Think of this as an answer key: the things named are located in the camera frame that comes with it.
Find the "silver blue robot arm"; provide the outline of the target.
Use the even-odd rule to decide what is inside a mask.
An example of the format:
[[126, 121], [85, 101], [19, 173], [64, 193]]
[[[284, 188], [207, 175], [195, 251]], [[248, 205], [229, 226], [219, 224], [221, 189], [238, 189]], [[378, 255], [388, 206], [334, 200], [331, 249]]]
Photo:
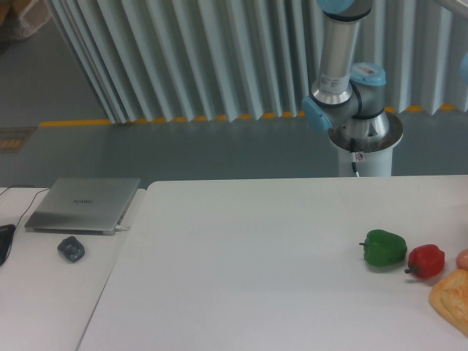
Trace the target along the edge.
[[319, 1], [325, 25], [319, 69], [302, 108], [349, 149], [365, 121], [418, 105], [467, 110], [465, 1]]

